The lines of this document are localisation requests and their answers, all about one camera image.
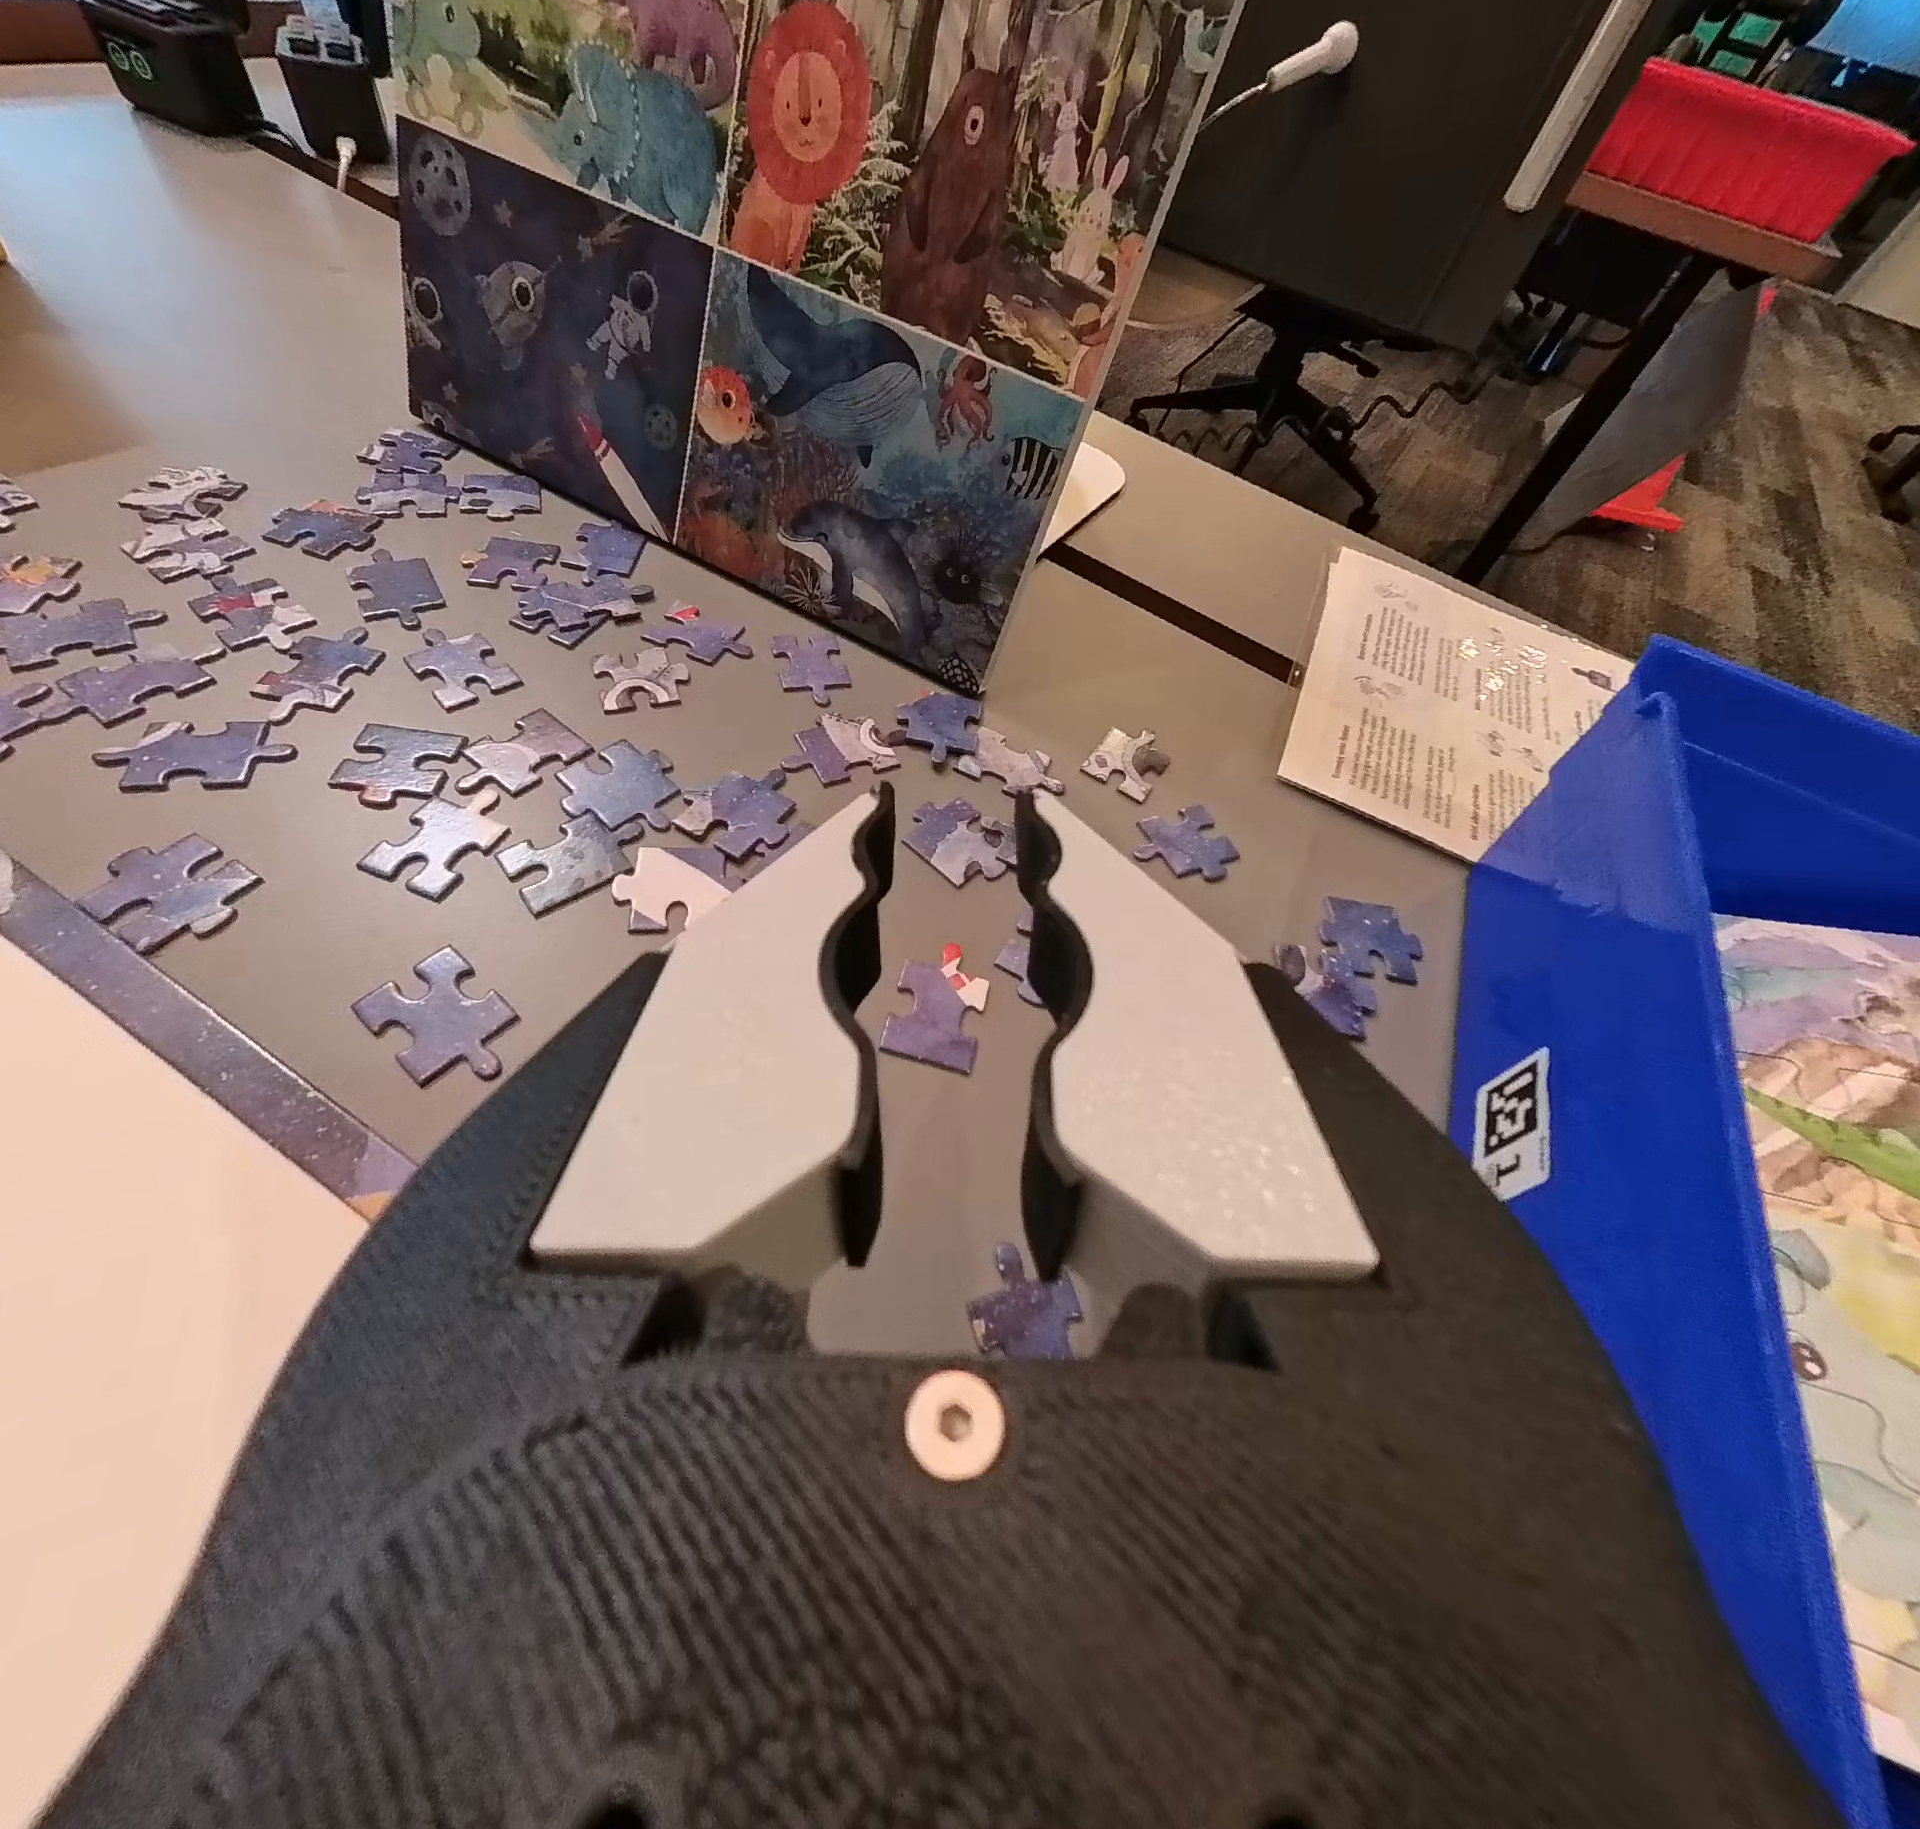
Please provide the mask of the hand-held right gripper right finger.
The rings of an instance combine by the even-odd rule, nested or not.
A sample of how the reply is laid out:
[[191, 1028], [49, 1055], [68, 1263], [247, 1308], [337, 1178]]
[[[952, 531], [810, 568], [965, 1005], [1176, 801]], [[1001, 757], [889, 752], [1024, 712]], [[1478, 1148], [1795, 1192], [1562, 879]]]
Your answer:
[[1365, 1224], [1236, 949], [1059, 801], [1016, 801], [1036, 1058], [1021, 1222], [1036, 1273], [1124, 1300], [1358, 1284]]

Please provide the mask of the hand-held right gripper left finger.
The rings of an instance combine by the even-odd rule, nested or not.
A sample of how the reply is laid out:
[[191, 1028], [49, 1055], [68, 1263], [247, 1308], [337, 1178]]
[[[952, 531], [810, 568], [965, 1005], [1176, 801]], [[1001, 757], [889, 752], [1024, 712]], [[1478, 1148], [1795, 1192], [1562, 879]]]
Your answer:
[[737, 1269], [799, 1298], [884, 1212], [875, 991], [895, 795], [859, 792], [681, 931], [530, 1234], [580, 1272]]

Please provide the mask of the white blue rocket puzzle piece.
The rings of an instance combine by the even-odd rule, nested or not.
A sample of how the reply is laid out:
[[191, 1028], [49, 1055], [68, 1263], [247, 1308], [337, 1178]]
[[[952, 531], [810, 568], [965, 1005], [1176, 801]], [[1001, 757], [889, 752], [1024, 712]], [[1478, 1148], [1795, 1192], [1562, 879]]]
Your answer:
[[734, 893], [727, 856], [707, 845], [637, 850], [635, 865], [609, 885], [610, 900], [626, 906], [627, 934], [667, 934], [676, 913], [691, 926]]

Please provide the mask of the purple puzzle pieces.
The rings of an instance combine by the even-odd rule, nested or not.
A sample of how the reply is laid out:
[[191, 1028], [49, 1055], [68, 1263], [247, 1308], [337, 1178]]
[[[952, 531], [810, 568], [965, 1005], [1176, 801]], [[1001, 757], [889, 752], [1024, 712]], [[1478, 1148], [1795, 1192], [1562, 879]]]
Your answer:
[[[681, 913], [667, 934], [627, 934], [609, 893], [639, 848], [716, 848], [740, 890], [889, 786], [884, 966], [858, 1008], [876, 1046], [884, 1212], [867, 1266], [810, 1292], [813, 1337], [840, 1353], [947, 1352], [969, 1300], [975, 1355], [1064, 1358], [1084, 1300], [1096, 1322], [1117, 1308], [1069, 1269], [1038, 1277], [1022, 1235], [1030, 1074], [1053, 1032], [1026, 976], [1029, 790], [985, 810], [933, 795], [975, 770], [1012, 779], [1012, 759], [899, 772], [872, 719], [830, 711], [787, 772], [761, 775], [589, 741], [530, 704], [499, 741], [449, 722], [301, 732], [301, 693], [224, 725], [135, 727], [176, 683], [239, 676], [239, 656], [213, 673], [202, 649], [161, 645], [14, 676], [4, 854], [415, 1167], [614, 976], [661, 971]], [[1216, 876], [1235, 850], [1193, 805], [1149, 818], [1119, 854]]]

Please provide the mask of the white puzzle frame blue border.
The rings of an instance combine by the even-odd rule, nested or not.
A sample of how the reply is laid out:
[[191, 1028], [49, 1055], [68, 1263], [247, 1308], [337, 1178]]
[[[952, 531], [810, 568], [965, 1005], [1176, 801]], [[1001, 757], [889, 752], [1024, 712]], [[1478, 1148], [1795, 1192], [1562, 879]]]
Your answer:
[[11, 854], [2, 935], [2, 1823], [35, 1825], [415, 1163]]

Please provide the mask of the black white square tag sticker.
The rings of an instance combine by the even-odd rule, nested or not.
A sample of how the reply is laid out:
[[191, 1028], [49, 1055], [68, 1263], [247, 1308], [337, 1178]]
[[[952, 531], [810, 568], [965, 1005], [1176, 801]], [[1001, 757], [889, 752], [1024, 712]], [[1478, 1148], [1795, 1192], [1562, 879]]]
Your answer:
[[1551, 1178], [1550, 1061], [1550, 1046], [1536, 1046], [1473, 1099], [1470, 1165], [1502, 1203]]

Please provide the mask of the blue plastic bin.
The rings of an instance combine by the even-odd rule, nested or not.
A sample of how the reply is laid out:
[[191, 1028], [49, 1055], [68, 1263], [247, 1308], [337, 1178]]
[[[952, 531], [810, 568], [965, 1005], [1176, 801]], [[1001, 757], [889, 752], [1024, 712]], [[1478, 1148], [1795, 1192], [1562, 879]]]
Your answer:
[[1793, 1399], [1719, 915], [1915, 934], [1915, 736], [1656, 636], [1470, 870], [1450, 1134], [1550, 1046], [1551, 1178], [1507, 1201], [1611, 1358], [1716, 1604], [1851, 1825], [1877, 1756]]

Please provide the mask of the white instruction sheet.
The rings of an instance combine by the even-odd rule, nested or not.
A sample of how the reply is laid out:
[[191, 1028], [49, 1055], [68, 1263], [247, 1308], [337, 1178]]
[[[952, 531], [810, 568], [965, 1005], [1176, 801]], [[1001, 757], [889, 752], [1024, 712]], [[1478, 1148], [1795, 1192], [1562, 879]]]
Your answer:
[[1349, 543], [1278, 778], [1475, 865], [1629, 675], [1625, 658]]

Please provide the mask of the white board stand base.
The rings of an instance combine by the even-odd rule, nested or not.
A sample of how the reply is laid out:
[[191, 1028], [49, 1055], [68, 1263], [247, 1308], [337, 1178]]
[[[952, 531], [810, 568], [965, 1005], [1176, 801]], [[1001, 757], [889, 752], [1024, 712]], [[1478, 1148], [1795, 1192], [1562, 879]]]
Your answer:
[[1125, 466], [1111, 451], [1081, 441], [1066, 470], [1064, 493], [1053, 505], [1040, 551], [1061, 545], [1125, 487]]

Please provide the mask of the pastel dinosaur puzzle board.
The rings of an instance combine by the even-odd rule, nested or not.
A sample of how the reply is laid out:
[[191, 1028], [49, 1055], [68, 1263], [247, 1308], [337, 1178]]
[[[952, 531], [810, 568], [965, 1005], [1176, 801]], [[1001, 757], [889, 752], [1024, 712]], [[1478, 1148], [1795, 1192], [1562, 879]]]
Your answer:
[[1917, 1768], [1917, 944], [1714, 919], [1726, 1008], [1875, 1750]]

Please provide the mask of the four-picture animal picture board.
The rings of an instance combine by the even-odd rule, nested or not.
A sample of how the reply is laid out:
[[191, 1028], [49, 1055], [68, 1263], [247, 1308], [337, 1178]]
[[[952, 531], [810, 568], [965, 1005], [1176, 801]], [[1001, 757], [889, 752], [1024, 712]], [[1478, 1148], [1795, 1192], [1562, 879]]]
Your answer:
[[979, 683], [1246, 0], [393, 0], [411, 409]]

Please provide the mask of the black office chair base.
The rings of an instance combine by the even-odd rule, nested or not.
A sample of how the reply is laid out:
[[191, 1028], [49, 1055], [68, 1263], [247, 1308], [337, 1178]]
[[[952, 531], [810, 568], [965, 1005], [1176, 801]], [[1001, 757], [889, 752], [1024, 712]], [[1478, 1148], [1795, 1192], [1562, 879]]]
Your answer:
[[1322, 355], [1364, 379], [1379, 379], [1380, 366], [1365, 348], [1380, 340], [1380, 330], [1275, 285], [1261, 287], [1236, 310], [1233, 330], [1239, 327], [1264, 331], [1264, 346], [1250, 372], [1189, 386], [1187, 375], [1200, 361], [1196, 355], [1173, 390], [1142, 394], [1128, 406], [1128, 426], [1164, 441], [1175, 417], [1204, 417], [1204, 427], [1175, 443], [1197, 455], [1206, 441], [1219, 441], [1225, 449], [1222, 464], [1236, 478], [1246, 478], [1261, 451], [1285, 433], [1355, 497], [1349, 526], [1372, 532], [1380, 525], [1380, 491], [1357, 455], [1364, 417], [1316, 394], [1305, 372]]

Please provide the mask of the side table with black legs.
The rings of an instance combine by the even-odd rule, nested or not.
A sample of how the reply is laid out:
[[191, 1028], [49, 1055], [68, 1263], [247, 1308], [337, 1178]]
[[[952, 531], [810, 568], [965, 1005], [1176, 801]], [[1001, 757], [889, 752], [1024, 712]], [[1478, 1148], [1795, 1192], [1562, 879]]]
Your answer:
[[1795, 240], [1637, 183], [1597, 176], [1593, 169], [1577, 178], [1569, 200], [1583, 214], [1666, 241], [1677, 258], [1613, 361], [1572, 405], [1540, 460], [1529, 468], [1497, 515], [1450, 568], [1452, 577], [1473, 589], [1488, 586], [1497, 564], [1515, 551], [1524, 526], [1575, 468], [1580, 453], [1629, 399], [1714, 275], [1727, 273], [1737, 285], [1762, 281], [1812, 285], [1824, 281], [1838, 258], [1831, 231], [1811, 241]]

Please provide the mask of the small black charger box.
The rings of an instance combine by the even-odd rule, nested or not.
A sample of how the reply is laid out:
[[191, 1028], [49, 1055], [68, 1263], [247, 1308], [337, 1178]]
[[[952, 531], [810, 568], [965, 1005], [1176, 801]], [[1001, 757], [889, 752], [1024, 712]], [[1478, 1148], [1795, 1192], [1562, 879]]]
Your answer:
[[393, 136], [363, 38], [339, 19], [289, 15], [274, 60], [316, 155], [334, 166], [334, 136], [356, 136], [353, 166], [391, 166]]

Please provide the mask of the red bin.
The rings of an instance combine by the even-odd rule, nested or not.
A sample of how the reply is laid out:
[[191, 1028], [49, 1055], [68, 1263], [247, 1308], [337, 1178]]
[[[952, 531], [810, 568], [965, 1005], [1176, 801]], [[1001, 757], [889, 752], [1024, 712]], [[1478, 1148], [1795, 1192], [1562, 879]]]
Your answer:
[[1751, 226], [1818, 241], [1863, 188], [1914, 150], [1869, 116], [1647, 60], [1589, 173]]

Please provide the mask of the black charging dock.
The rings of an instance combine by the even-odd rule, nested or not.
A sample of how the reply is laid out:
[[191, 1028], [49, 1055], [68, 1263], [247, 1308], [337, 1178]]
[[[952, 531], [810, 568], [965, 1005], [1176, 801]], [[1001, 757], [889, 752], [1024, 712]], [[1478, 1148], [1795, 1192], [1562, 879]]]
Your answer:
[[243, 58], [248, 0], [79, 0], [129, 104], [199, 136], [269, 127]]

